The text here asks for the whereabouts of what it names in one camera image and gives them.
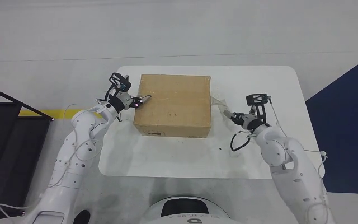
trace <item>white floor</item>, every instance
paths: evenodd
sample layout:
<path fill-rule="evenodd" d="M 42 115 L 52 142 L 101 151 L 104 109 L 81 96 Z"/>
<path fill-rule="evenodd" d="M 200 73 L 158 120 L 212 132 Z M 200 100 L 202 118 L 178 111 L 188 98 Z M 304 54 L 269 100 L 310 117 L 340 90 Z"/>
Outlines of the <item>white floor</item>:
<path fill-rule="evenodd" d="M 5 0 L 0 91 L 38 109 L 88 108 L 123 65 L 284 65 L 308 99 L 357 65 L 357 10 L 355 0 Z M 30 202 L 69 131 L 52 123 Z M 178 194 L 210 199 L 243 223 L 295 223 L 270 180 L 105 177 L 98 158 L 76 211 L 89 208 L 92 223 L 136 223 Z M 356 223 L 358 196 L 329 196 L 338 223 Z"/>

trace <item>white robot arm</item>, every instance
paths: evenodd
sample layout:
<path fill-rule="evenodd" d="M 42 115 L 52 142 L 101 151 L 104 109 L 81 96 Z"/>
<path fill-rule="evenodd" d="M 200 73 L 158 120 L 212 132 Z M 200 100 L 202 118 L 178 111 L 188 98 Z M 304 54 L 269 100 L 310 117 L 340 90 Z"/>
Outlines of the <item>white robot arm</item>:
<path fill-rule="evenodd" d="M 113 73 L 110 81 L 112 86 L 104 100 L 97 100 L 97 106 L 81 110 L 71 119 L 74 131 L 61 146 L 50 183 L 37 206 L 26 214 L 23 223 L 73 223 L 73 206 L 79 188 L 93 159 L 100 153 L 96 145 L 102 146 L 108 127 L 122 110 L 138 108 L 150 98 L 130 96 L 127 93 L 131 86 L 128 76 Z"/>
<path fill-rule="evenodd" d="M 224 114 L 251 131 L 261 148 L 264 161 L 270 166 L 272 179 L 283 201 L 290 208 L 299 224 L 335 223 L 328 208 L 327 192 L 322 178 L 314 168 L 303 146 L 293 138 L 287 137 L 280 129 L 266 123 L 264 104 L 271 97 L 254 94 L 246 97 L 251 106 L 249 114 Z M 293 169 L 286 164 L 293 162 Z"/>

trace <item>white table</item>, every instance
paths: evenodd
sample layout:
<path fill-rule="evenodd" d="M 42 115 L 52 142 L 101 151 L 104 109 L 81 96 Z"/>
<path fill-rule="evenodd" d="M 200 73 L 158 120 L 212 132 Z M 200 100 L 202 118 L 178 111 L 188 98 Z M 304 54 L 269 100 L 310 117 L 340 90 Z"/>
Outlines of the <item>white table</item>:
<path fill-rule="evenodd" d="M 138 93 L 141 74 L 211 76 L 211 96 L 242 113 L 250 109 L 247 95 L 267 93 L 286 134 L 298 139 L 306 150 L 317 151 L 307 152 L 316 169 L 322 162 L 296 72 L 290 67 L 123 66 L 118 72 L 129 75 L 131 95 Z M 270 104 L 266 109 L 267 122 L 276 125 Z M 230 140 L 241 127 L 225 121 L 217 106 L 212 106 L 211 116 L 207 139 L 145 137 L 132 125 L 134 110 L 123 111 L 125 121 L 114 122 L 105 135 L 100 172 L 107 176 L 271 179 L 269 166 L 254 142 L 237 157 L 230 157 Z"/>

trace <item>cardboard box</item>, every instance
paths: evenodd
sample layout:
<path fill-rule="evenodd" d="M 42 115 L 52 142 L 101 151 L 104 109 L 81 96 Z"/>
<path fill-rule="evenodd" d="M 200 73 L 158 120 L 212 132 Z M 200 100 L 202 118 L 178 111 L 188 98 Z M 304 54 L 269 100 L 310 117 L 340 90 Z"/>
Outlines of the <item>cardboard box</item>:
<path fill-rule="evenodd" d="M 144 136 L 206 138 L 211 128 L 209 76 L 143 74 L 139 96 L 152 98 L 135 110 Z"/>

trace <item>yellow floor stripe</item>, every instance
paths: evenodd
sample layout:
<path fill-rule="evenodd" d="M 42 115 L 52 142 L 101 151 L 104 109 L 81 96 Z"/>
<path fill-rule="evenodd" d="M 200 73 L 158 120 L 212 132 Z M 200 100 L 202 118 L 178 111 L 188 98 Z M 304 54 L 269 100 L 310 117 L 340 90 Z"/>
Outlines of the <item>yellow floor stripe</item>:
<path fill-rule="evenodd" d="M 77 112 L 79 112 L 82 109 L 67 109 L 65 114 L 65 119 L 71 119 Z M 40 110 L 42 113 L 47 114 L 48 116 L 55 118 L 55 119 L 63 119 L 63 114 L 65 112 L 65 109 L 45 109 Z M 20 111 L 20 116 L 39 116 L 37 113 L 32 112 L 31 110 L 22 109 Z"/>

